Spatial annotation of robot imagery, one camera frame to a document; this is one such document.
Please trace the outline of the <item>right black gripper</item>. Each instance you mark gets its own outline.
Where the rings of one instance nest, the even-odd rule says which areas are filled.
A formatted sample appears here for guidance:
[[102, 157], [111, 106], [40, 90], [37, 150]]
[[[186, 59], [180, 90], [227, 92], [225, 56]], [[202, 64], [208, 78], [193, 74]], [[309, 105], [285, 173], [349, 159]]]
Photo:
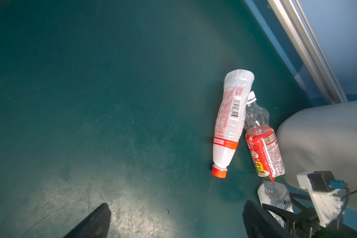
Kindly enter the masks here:
[[289, 193], [291, 203], [300, 210], [300, 213], [283, 210], [272, 205], [263, 204], [262, 208], [266, 212], [278, 215], [284, 221], [284, 229], [296, 238], [332, 238], [333, 235], [322, 228], [316, 210], [312, 207], [306, 208], [296, 199], [309, 200], [310, 196], [305, 194]]

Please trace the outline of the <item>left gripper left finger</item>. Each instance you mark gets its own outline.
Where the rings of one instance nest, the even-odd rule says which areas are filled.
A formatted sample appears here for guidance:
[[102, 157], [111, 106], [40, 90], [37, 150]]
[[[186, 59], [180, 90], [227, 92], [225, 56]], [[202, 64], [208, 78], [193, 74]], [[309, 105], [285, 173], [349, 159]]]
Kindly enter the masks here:
[[111, 224], [111, 211], [102, 203], [63, 238], [106, 238]]

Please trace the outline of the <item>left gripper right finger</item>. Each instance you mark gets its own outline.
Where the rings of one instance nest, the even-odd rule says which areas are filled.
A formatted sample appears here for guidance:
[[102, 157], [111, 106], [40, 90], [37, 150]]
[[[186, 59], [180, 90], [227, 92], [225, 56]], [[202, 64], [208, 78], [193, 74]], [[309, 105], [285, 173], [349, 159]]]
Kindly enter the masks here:
[[244, 206], [243, 220], [249, 238], [292, 237], [271, 214], [251, 200], [248, 200]]

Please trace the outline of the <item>white label green cap bottle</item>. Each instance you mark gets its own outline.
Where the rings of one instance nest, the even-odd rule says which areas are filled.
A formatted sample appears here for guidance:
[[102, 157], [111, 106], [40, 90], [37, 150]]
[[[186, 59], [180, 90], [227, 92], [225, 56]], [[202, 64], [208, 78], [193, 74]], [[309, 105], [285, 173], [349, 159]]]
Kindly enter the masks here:
[[260, 204], [268, 204], [285, 211], [293, 212], [290, 193], [285, 185], [263, 181], [257, 190]]

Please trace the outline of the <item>clear bottle red label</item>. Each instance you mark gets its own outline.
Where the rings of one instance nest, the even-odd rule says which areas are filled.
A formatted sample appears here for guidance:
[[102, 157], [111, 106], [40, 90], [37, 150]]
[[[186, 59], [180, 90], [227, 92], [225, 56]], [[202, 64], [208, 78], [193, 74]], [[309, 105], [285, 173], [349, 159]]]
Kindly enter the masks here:
[[253, 91], [248, 95], [244, 128], [245, 139], [257, 175], [270, 182], [283, 179], [285, 166], [275, 131], [269, 125], [269, 113], [257, 104]]

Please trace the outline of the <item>white bottle red cap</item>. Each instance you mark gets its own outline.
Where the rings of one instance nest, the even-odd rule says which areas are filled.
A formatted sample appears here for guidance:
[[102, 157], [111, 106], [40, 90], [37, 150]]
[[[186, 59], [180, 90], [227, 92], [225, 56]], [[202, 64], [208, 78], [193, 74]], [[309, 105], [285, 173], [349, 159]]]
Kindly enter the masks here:
[[212, 175], [225, 178], [244, 130], [248, 95], [254, 74], [245, 69], [227, 73], [223, 99], [218, 111], [213, 138]]

